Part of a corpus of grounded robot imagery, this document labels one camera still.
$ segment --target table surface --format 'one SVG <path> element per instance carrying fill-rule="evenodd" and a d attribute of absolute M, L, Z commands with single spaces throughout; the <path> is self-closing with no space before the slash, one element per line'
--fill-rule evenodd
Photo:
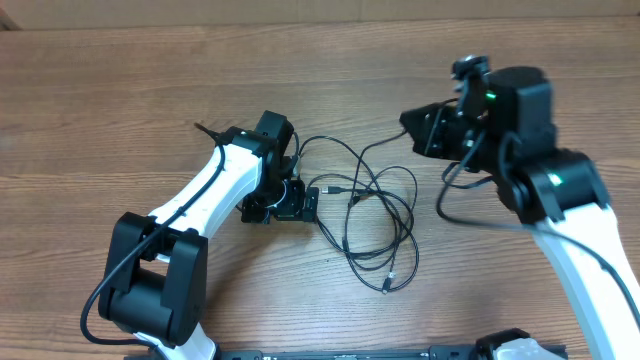
<path fill-rule="evenodd" d="M 0 358 L 139 353 L 89 344 L 79 314 L 102 277 L 116 220 L 162 205 L 208 160 L 213 144 L 193 122 L 251 129 L 269 109 L 287 115 L 303 140 L 330 135 L 359 150 L 398 133 L 401 111 L 451 97 L 450 65 L 469 53 L 489 54 L 494 69 L 546 71 L 559 143 L 597 162 L 639 269 L 639 33 L 637 17 L 0 33 Z M 438 218 L 446 162 L 413 154 L 408 137 L 367 157 L 374 170 L 398 164 L 418 177 L 415 280 L 381 295 L 357 281 L 317 226 L 242 224 L 234 211 L 209 247 L 202 324 L 212 339 L 271 351 L 421 348 L 520 327 L 588 358 L 530 236 Z M 342 148 L 319 141 L 302 178 L 349 175 L 354 166 Z M 401 173 L 383 184 L 412 191 Z M 492 187 L 452 192 L 447 210 L 513 221 Z M 345 208 L 346 195 L 320 200 L 319 216 L 338 238 Z M 388 241 L 375 201 L 352 220 L 354 246 Z M 403 245 L 398 276 L 411 256 Z M 381 284 L 385 276 L 366 278 Z M 89 325 L 128 336 L 95 309 Z"/>

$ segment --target wall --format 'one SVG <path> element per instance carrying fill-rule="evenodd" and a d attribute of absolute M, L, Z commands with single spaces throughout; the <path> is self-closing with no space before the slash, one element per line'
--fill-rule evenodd
<path fill-rule="evenodd" d="M 636 15 L 640 0 L 0 0 L 19 28 Z"/>

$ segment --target white arm segment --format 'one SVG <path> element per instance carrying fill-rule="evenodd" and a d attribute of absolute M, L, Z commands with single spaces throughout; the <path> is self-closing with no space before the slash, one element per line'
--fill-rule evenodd
<path fill-rule="evenodd" d="M 246 195 L 252 193 L 260 183 L 262 174 L 262 158 L 251 154 L 251 151 L 235 145 L 225 145 L 224 170 L 216 181 L 189 208 L 184 216 L 171 224 L 176 230 L 195 229 L 201 236 L 211 239 L 234 206 Z M 161 224 L 173 215 L 180 206 L 189 200 L 211 178 L 220 163 L 220 151 L 216 147 L 211 160 L 196 177 L 178 195 L 168 203 L 153 210 L 156 222 Z M 169 262 L 170 257 L 158 255 L 158 260 Z M 144 333 L 134 334 L 139 339 L 151 341 L 158 345 L 169 360 L 212 360 L 216 346 L 207 337 L 198 324 L 189 340 L 173 349 L 166 347 L 155 337 Z"/>
<path fill-rule="evenodd" d="M 611 208 L 593 203 L 565 211 L 565 221 L 548 218 L 539 229 L 566 235 L 600 254 L 613 266 L 636 304 L 640 287 L 627 261 Z M 594 359 L 638 359 L 640 330 L 620 288 L 591 255 L 551 235 L 534 235 L 555 269 Z"/>

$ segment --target wooden tabletop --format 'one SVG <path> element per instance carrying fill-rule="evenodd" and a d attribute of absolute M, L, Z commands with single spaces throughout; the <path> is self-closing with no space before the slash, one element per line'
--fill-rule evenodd
<path fill-rule="evenodd" d="M 0 358 L 141 351 L 88 343 L 80 311 L 103 275 L 116 220 L 164 204 L 208 160 L 213 144 L 193 122 L 252 129 L 269 109 L 287 115 L 303 140 L 330 135 L 360 150 L 397 134 L 401 111 L 451 97 L 451 63 L 470 53 L 490 55 L 494 69 L 546 71 L 559 143 L 597 162 L 640 269 L 639 33 L 637 17 L 0 33 Z M 438 218 L 446 162 L 413 154 L 408 137 L 367 158 L 374 170 L 399 164 L 418 177 L 415 280 L 384 296 L 358 282 L 317 226 L 248 225 L 234 211 L 209 246 L 202 324 L 214 341 L 270 351 L 421 348 L 520 327 L 588 358 L 530 236 Z M 354 166 L 342 148 L 319 141 L 309 145 L 302 178 L 350 175 Z M 403 196 L 412 189 L 401 173 L 383 184 Z M 454 191 L 446 208 L 514 218 L 493 186 Z M 319 216 L 338 238 L 345 209 L 346 195 L 320 200 Z M 375 201 L 352 221 L 355 246 L 389 241 Z M 403 245 L 399 277 L 411 256 Z M 385 276 L 366 278 L 382 284 Z M 95 309 L 89 326 L 128 336 Z"/>

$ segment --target wooden table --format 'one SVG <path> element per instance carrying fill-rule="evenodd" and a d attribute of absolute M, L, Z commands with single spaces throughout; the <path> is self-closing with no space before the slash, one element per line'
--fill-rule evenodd
<path fill-rule="evenodd" d="M 469 53 L 490 55 L 493 68 L 547 72 L 559 142 L 597 162 L 639 269 L 639 34 L 637 17 L 0 33 L 0 358 L 140 351 L 89 344 L 80 310 L 120 215 L 162 205 L 207 161 L 213 144 L 193 122 L 251 129 L 269 109 L 287 115 L 302 139 L 331 135 L 359 150 L 398 133 L 401 111 L 451 97 L 450 65 Z M 234 212 L 209 248 L 202 324 L 211 338 L 226 349 L 420 348 L 517 326 L 588 358 L 529 236 L 439 219 L 433 206 L 446 163 L 413 154 L 408 137 L 367 157 L 374 169 L 400 164 L 418 176 L 413 283 L 383 296 L 356 280 L 315 225 L 247 225 Z M 317 142 L 303 179 L 352 174 L 354 165 L 337 145 Z M 400 194 L 412 186 L 403 174 L 383 183 Z M 345 199 L 320 201 L 337 236 Z M 509 216 L 492 188 L 452 192 L 447 210 Z M 379 204 L 365 202 L 353 219 L 357 246 L 388 241 Z M 407 249 L 399 256 L 400 277 L 410 257 Z M 89 325 L 127 336 L 95 309 Z"/>

